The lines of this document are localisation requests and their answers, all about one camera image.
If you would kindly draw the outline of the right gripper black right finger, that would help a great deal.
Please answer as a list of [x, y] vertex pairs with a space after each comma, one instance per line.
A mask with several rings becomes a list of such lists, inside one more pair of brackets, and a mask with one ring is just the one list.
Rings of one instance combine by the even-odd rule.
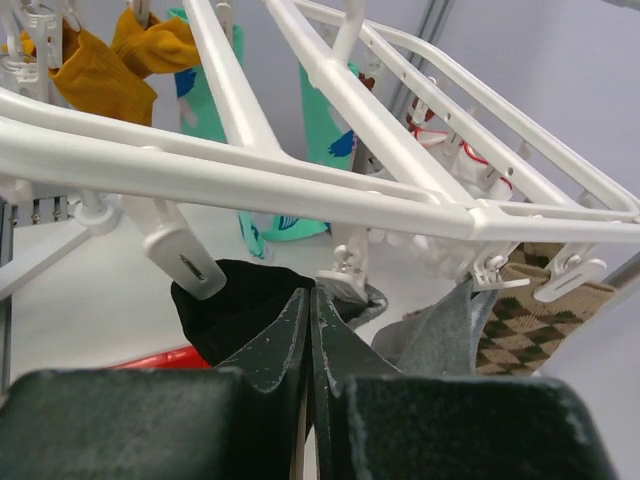
[[612, 479], [591, 416], [554, 379], [407, 376], [310, 297], [322, 479]]

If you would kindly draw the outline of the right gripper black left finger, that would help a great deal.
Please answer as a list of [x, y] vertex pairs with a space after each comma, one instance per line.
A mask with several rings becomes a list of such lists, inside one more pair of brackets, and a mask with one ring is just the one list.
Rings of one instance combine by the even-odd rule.
[[299, 479], [309, 294], [213, 369], [44, 370], [1, 407], [5, 479]]

